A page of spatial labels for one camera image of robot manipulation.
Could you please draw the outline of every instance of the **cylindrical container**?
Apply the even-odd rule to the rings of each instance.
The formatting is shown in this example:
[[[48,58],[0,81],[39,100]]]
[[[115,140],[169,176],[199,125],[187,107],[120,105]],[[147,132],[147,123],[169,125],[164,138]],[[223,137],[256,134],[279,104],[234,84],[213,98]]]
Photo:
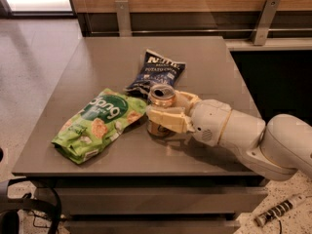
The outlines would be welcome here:
[[[157,84],[151,87],[148,94],[148,103],[155,107],[168,108],[175,104],[175,89],[166,84]],[[172,131],[152,121],[147,122],[147,131],[156,137],[165,137]]]

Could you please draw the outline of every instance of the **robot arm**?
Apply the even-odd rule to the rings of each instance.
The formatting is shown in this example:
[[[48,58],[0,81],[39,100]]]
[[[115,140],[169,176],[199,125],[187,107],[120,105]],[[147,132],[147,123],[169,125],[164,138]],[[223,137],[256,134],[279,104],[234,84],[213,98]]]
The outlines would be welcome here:
[[[278,115],[266,126],[262,119],[214,99],[197,98],[187,113],[178,108],[176,112],[175,106],[166,110],[151,106],[147,116],[174,132],[192,132],[199,142],[232,151],[243,165],[266,178],[287,180],[297,170],[312,177],[312,127],[303,121]]]

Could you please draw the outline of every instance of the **speckled floor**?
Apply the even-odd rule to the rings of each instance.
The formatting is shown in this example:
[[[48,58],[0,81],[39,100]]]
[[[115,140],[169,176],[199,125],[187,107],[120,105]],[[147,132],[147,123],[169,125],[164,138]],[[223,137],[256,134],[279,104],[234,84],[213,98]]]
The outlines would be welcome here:
[[[0,19],[0,146],[4,150],[0,181],[13,177],[11,169],[80,40],[82,36],[75,19]],[[303,205],[281,217],[282,233],[312,233],[311,179],[298,172],[285,182],[270,181],[266,188],[269,195],[254,212],[238,217],[242,227],[236,234],[280,233],[277,220],[259,228],[254,217],[296,193],[308,198]],[[29,190],[33,188],[24,184],[10,193],[22,195]],[[47,233],[44,228],[33,227],[32,215],[19,214],[23,219],[20,233]],[[35,224],[48,223],[36,219]],[[68,231],[61,224],[58,233]]]

